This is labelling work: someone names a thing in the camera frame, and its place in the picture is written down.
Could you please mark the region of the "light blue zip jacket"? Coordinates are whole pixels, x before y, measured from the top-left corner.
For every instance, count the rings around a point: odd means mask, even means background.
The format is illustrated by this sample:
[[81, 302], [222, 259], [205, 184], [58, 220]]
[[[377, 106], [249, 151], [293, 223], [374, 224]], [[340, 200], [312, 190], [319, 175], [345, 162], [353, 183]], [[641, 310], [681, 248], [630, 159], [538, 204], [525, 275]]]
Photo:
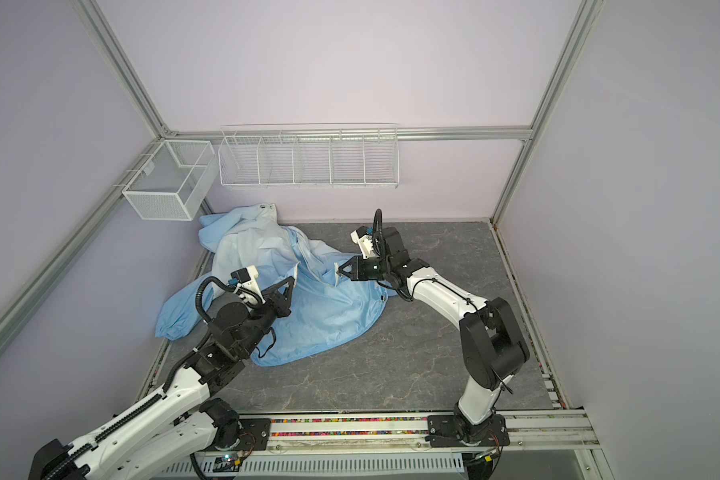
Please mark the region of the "light blue zip jacket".
[[254, 364], [276, 367], [341, 346], [367, 332], [389, 298], [374, 282], [352, 282], [337, 269], [350, 259], [300, 229], [282, 226], [270, 203], [201, 217], [198, 238], [213, 253], [211, 275], [228, 281], [233, 272], [253, 266], [266, 288], [287, 277], [295, 280], [288, 317], [274, 323]]

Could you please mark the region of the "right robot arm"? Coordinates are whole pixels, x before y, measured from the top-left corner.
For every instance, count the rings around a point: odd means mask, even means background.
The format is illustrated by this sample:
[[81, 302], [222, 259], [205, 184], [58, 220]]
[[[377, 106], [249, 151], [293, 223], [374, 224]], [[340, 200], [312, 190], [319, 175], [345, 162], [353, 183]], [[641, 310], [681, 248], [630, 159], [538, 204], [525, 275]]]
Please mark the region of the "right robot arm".
[[508, 446], [506, 420], [496, 404], [502, 393], [511, 391], [509, 381], [530, 358], [509, 303], [470, 293], [429, 263], [410, 257], [399, 231], [383, 224], [380, 209], [372, 225], [356, 229], [352, 240], [361, 253], [337, 268], [341, 276], [375, 282], [405, 301], [422, 302], [459, 331], [468, 381], [452, 414], [428, 418], [425, 441], [435, 448]]

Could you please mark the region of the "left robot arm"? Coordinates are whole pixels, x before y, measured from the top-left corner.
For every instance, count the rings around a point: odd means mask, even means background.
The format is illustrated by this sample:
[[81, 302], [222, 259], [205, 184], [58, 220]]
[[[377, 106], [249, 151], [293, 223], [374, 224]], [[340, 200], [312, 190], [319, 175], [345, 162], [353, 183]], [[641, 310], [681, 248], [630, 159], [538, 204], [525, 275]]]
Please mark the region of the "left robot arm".
[[287, 277], [261, 290], [245, 270], [224, 282], [201, 281], [194, 306], [206, 326], [201, 341], [165, 382], [104, 425], [68, 444], [54, 439], [34, 455], [32, 479], [150, 479], [208, 447], [232, 448], [239, 415], [217, 393], [243, 369], [276, 320], [290, 315], [295, 287]]

